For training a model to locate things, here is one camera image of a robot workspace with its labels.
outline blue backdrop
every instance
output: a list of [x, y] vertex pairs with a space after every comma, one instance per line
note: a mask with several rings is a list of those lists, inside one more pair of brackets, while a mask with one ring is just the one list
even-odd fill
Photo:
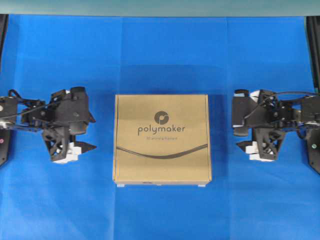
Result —
[[[0, 169], [0, 239], [316, 240], [320, 175], [287, 135], [279, 159], [249, 161], [231, 129], [234, 89], [314, 91], [303, 17], [119, 18], [11, 15], [2, 87], [25, 98], [85, 86], [97, 149], [50, 162], [40, 133], [13, 134]], [[112, 181], [115, 94], [209, 94], [213, 181]]]

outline brown cardboard box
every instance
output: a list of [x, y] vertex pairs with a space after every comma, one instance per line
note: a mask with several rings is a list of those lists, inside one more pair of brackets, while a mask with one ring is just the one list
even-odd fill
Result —
[[113, 180], [199, 185], [212, 179], [207, 95], [116, 95]]

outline table surface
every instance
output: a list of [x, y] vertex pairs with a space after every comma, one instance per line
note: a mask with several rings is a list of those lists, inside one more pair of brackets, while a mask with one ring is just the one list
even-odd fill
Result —
[[119, 17], [320, 15], [319, 0], [1, 0], [2, 14]]
[[[0, 168], [0, 239], [316, 240], [320, 175], [289, 133], [279, 159], [250, 161], [235, 143], [235, 89], [311, 91], [303, 17], [121, 18], [11, 15], [2, 95], [85, 86], [97, 149], [50, 162], [40, 133], [15, 132]], [[213, 181], [112, 181], [115, 94], [208, 94]]]

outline black cable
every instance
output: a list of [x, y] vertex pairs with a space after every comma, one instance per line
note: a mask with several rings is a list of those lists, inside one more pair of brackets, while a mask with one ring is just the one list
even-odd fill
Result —
[[249, 114], [243, 117], [243, 121], [249, 118], [259, 107], [261, 107], [268, 99], [278, 96], [278, 95], [309, 95], [309, 96], [319, 96], [319, 93], [307, 92], [307, 91], [283, 91], [272, 94], [266, 97], [262, 102], [260, 102]]
[[19, 94], [16, 90], [14, 90], [14, 89], [10, 89], [10, 90], [8, 91], [8, 96], [9, 96], [9, 97], [12, 97], [12, 93], [13, 93], [17, 98], [22, 99], [22, 97], [20, 96], [20, 94]]
[[51, 105], [54, 105], [54, 104], [59, 104], [61, 103], [62, 101], [65, 101], [65, 100], [61, 100], [61, 101], [54, 101], [54, 102], [51, 102], [51, 103], [48, 103], [48, 104], [45, 104], [45, 105], [41, 105], [41, 106], [37, 106], [37, 107], [34, 107], [30, 110], [27, 110], [27, 111], [22, 111], [22, 112], [18, 112], [16, 114], [11, 114], [11, 115], [7, 115], [7, 116], [1, 116], [0, 119], [9, 119], [9, 118], [12, 118], [12, 117], [16, 117], [16, 116], [22, 116], [22, 115], [25, 115], [25, 114], [29, 114], [29, 113], [32, 113], [36, 110], [39, 110], [39, 109], [43, 109], [45, 107], [48, 107], [48, 106], [51, 106]]

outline black curved line graphic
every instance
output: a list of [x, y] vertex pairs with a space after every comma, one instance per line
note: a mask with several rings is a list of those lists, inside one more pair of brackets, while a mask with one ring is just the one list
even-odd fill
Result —
[[124, 151], [124, 152], [127, 152], [127, 153], [130, 153], [130, 154], [133, 154], [133, 155], [137, 155], [137, 156], [140, 156], [140, 157], [151, 158], [151, 159], [175, 159], [175, 158], [179, 158], [179, 157], [182, 157], [184, 155], [199, 151], [201, 149], [205, 149], [207, 147], [208, 147], [208, 144], [204, 144], [204, 145], [197, 146], [197, 147], [192, 148], [192, 149], [187, 150], [187, 151], [182, 151], [182, 152], [178, 152], [178, 153], [174, 153], [174, 154], [170, 154], [170, 155], [163, 155], [163, 156], [154, 156], [154, 155], [142, 154], [142, 153], [139, 153], [139, 152], [135, 152], [135, 151], [131, 151], [131, 150], [125, 149], [125, 148], [120, 147], [120, 146], [117, 146], [116, 149]]

